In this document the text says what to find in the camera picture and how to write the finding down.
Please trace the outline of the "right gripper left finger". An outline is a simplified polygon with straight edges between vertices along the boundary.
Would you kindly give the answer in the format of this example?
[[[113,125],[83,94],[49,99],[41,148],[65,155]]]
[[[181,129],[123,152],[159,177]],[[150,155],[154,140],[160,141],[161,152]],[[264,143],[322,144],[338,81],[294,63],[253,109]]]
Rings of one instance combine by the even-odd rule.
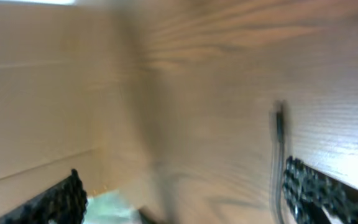
[[[0,217],[0,224],[82,224],[87,193],[78,171]]]

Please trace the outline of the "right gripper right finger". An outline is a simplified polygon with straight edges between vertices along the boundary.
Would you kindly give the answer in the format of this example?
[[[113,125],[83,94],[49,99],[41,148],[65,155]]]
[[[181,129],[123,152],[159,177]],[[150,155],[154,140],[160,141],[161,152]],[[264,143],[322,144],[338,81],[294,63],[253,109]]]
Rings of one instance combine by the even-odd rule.
[[[358,190],[288,157],[283,171],[283,194],[297,223],[358,224]]]

